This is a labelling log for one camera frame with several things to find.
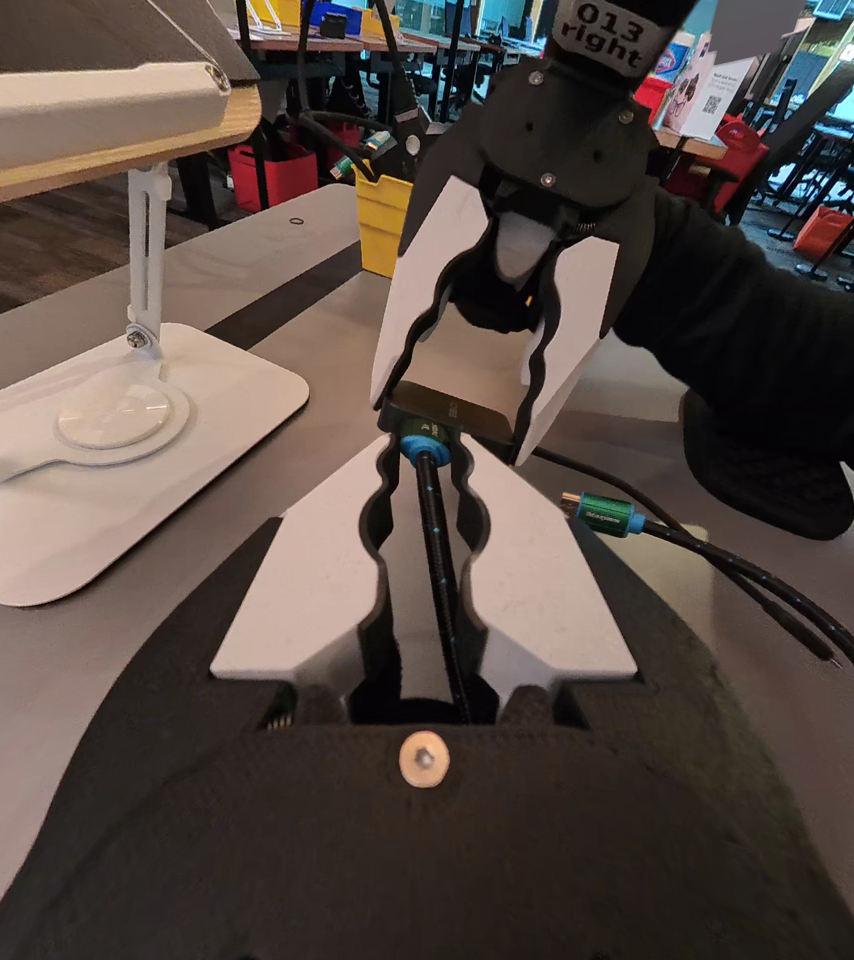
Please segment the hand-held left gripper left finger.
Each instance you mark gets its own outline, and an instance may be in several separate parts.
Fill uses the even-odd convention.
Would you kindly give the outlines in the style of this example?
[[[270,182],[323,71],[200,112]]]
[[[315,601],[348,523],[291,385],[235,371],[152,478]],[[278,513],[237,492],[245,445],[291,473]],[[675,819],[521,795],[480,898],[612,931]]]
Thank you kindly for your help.
[[[211,662],[215,677],[342,697],[364,681],[397,683],[381,553],[396,489],[397,440],[382,435],[289,507]]]

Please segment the blue plastic bin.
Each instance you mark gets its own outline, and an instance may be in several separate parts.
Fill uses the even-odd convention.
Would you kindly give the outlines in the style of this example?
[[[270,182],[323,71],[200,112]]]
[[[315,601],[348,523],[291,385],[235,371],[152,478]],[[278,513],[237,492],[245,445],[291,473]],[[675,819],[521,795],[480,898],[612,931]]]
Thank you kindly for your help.
[[[310,29],[319,37],[332,40],[358,38],[365,9],[339,2],[313,1]]]

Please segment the white stand with wooden board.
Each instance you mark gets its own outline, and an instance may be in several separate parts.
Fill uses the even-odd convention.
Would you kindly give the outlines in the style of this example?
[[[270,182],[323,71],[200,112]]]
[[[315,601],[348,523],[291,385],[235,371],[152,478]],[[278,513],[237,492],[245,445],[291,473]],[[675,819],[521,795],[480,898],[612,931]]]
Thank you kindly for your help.
[[[169,162],[254,138],[259,76],[210,2],[0,2],[0,202],[127,173],[120,336],[0,390],[0,605],[83,588],[306,404],[162,319]]]

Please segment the red plastic bin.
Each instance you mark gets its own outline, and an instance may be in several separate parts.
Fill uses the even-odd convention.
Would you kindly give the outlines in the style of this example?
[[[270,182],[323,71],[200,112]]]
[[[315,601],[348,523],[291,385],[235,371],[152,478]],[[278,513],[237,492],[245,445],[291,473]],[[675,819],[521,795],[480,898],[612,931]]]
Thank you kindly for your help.
[[[673,80],[649,74],[632,94],[637,104],[649,111],[651,117],[661,110],[668,93],[673,88]]]
[[[240,145],[228,150],[230,176],[238,208],[247,213],[262,210],[253,148]],[[289,145],[289,158],[265,160],[267,206],[275,207],[318,189],[316,155],[301,145]]]

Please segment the person's right forearm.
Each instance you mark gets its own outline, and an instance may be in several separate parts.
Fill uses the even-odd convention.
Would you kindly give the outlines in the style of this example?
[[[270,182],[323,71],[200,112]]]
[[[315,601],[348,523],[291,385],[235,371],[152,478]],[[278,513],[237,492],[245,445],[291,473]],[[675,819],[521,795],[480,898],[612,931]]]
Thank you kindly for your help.
[[[646,269],[613,325],[732,425],[854,472],[854,294],[772,265],[661,188]]]

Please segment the white printed sign card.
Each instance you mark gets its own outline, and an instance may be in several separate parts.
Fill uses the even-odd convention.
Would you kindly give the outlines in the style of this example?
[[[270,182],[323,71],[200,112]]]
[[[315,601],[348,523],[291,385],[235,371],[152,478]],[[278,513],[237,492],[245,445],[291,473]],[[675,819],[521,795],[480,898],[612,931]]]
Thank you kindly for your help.
[[[714,138],[756,58],[720,63],[710,47],[711,33],[697,41],[686,68],[673,85],[660,127],[688,140]]]

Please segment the black mesh office chair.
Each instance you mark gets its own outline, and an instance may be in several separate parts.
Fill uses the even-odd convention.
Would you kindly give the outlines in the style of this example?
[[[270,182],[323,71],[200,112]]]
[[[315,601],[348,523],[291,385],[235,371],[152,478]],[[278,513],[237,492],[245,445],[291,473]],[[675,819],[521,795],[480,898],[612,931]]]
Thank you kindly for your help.
[[[790,452],[732,425],[693,390],[678,413],[690,473],[721,503],[814,542],[835,541],[852,527],[854,497],[840,462]]]

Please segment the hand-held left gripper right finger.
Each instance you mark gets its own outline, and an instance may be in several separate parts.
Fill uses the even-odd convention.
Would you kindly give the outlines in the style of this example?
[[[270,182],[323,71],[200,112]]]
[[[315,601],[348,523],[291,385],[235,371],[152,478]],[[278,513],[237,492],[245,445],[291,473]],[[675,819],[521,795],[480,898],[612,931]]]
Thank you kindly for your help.
[[[631,682],[637,662],[561,508],[458,434],[451,450],[461,569],[457,655],[497,698],[569,683]]]

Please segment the yellow plastic storage bin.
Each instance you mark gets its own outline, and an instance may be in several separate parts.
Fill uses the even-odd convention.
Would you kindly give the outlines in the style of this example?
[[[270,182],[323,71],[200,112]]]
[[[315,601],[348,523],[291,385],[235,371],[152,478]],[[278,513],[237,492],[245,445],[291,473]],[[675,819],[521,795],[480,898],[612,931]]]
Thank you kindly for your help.
[[[357,213],[364,271],[388,280],[393,277],[412,188],[409,180],[385,174],[376,181],[358,176]]]

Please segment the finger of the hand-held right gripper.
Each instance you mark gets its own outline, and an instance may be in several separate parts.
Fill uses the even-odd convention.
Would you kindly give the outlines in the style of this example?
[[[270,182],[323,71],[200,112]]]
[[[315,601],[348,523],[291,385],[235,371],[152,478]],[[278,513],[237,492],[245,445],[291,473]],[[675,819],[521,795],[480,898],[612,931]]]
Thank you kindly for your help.
[[[619,245],[588,237],[548,256],[538,286],[540,319],[520,368],[509,462],[524,464],[561,413],[599,343]]]
[[[489,232],[478,188],[450,177],[395,264],[371,368],[373,409],[408,370],[416,342],[441,316],[456,273],[469,266]]]

